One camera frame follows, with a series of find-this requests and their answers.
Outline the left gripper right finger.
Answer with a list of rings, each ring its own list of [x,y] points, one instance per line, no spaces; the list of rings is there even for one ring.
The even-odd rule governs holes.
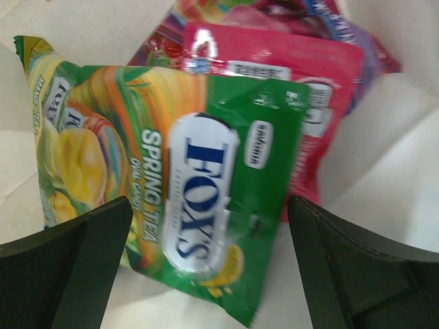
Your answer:
[[[437,328],[438,253],[371,232],[304,197],[287,204],[314,328]]]

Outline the green Fox's candy bag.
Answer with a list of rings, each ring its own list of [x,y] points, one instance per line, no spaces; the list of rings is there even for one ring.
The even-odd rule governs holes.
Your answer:
[[[117,197],[121,262],[250,327],[310,87],[160,66],[78,66],[16,36],[30,89],[46,228]]]

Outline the blue checkered paper bag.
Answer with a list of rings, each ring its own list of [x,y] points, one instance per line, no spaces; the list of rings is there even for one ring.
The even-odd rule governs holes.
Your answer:
[[[1,242],[43,214],[29,88],[13,38],[45,38],[66,59],[126,64],[170,1],[1,2]],[[403,65],[341,123],[320,167],[322,205],[390,239],[438,250],[438,2],[340,1]]]

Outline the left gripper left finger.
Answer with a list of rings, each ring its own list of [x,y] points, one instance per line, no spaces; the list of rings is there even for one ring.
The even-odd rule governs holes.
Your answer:
[[[118,197],[1,245],[1,327],[99,328],[132,216]]]

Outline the purple Fox's berries bag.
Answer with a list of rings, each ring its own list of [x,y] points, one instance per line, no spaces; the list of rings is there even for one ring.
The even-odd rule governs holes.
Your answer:
[[[377,37],[346,19],[335,1],[175,1],[129,64],[178,67],[188,22],[276,30],[360,47],[364,66],[350,110],[355,109],[377,78],[402,71],[401,64]]]

